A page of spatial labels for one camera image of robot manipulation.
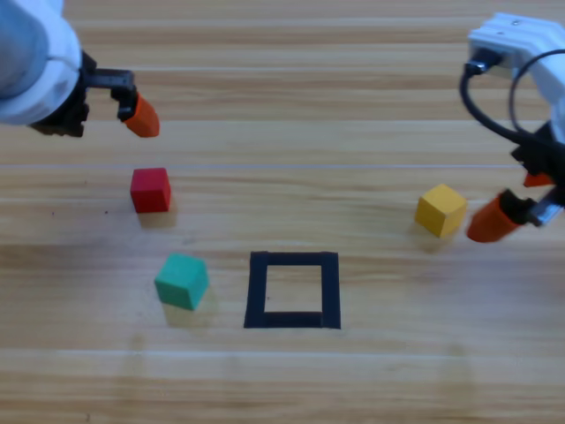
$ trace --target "black tape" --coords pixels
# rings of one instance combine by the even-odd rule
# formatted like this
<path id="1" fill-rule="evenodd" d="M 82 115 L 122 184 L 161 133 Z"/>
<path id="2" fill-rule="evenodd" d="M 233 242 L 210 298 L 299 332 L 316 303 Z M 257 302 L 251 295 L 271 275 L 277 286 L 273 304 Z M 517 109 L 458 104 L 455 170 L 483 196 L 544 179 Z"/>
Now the black tape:
<path id="1" fill-rule="evenodd" d="M 265 312 L 267 267 L 320 266 L 321 312 Z M 339 257 L 331 252 L 252 252 L 244 327 L 246 329 L 340 329 Z"/>

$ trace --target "cube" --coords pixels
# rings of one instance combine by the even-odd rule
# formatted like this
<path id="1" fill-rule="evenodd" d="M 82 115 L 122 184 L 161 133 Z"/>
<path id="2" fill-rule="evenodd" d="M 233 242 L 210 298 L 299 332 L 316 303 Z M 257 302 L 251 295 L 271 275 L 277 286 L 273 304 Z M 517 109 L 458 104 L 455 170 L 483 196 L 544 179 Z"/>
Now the cube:
<path id="1" fill-rule="evenodd" d="M 138 214 L 166 212 L 170 205 L 170 183 L 164 168 L 135 170 L 130 189 Z"/>
<path id="2" fill-rule="evenodd" d="M 467 200 L 445 184 L 425 193 L 418 202 L 415 220 L 437 237 L 445 237 L 461 225 Z"/>
<path id="3" fill-rule="evenodd" d="M 162 303 L 196 309 L 208 287 L 206 263 L 183 254 L 172 254 L 155 278 Z"/>

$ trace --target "yellow cube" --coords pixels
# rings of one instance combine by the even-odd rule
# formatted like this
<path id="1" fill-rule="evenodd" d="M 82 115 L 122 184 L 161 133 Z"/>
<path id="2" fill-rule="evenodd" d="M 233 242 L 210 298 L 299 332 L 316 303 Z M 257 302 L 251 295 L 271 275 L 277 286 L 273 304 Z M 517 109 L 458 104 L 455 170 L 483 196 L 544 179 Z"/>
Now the yellow cube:
<path id="1" fill-rule="evenodd" d="M 438 237 L 453 232 L 465 218 L 467 200 L 445 184 L 440 184 L 420 197 L 416 222 Z"/>

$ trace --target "table surface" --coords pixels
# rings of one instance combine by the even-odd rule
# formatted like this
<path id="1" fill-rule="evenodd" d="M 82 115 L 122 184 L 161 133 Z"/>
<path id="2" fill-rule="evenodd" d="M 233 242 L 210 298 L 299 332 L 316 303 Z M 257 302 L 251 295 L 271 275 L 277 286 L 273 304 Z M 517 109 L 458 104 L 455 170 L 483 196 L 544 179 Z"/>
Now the table surface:
<path id="1" fill-rule="evenodd" d="M 413 223 L 440 183 L 479 208 L 520 187 L 469 120 L 467 32 L 562 0 L 68 0 L 101 66 L 162 118 L 137 139 L 92 92 L 83 139 L 2 129 L 0 422 L 565 421 L 565 225 L 497 245 Z M 506 118 L 509 83 L 473 82 Z M 547 108 L 525 83 L 520 117 Z M 137 216 L 132 170 L 169 170 Z M 338 252 L 341 330 L 244 329 L 251 251 Z M 164 307 L 172 252 L 206 260 L 196 312 Z M 320 310 L 320 271 L 269 269 L 267 310 Z"/>

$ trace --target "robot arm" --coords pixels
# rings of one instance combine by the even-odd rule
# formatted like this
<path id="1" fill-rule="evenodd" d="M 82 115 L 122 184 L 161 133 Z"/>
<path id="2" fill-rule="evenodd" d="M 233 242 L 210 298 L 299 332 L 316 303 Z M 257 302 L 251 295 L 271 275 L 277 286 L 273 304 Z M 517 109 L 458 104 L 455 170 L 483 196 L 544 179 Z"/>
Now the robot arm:
<path id="1" fill-rule="evenodd" d="M 89 88 L 107 88 L 117 117 L 140 137 L 159 134 L 159 118 L 133 73 L 97 68 L 62 17 L 63 0 L 0 2 L 0 122 L 81 137 Z"/>
<path id="2" fill-rule="evenodd" d="M 460 85 L 463 104 L 486 128 L 516 143 L 512 155 L 527 170 L 525 186 L 555 185 L 540 201 L 500 193 L 471 220 L 467 235 L 478 242 L 498 241 L 521 226 L 542 226 L 565 206 L 565 29 L 559 24 L 504 13 L 469 35 L 471 60 Z M 551 120 L 535 133 L 525 131 L 514 113 L 514 92 L 528 72 L 551 105 Z M 469 96 L 470 79 L 490 72 L 513 80 L 509 113 L 515 130 L 487 117 Z"/>

